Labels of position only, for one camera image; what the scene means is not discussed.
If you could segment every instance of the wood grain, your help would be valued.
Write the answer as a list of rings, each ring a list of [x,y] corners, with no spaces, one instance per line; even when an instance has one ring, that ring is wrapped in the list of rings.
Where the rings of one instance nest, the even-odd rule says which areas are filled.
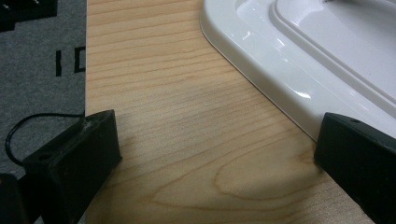
[[[201,7],[89,1],[87,111],[115,109],[123,161],[87,222],[372,223],[206,41]]]

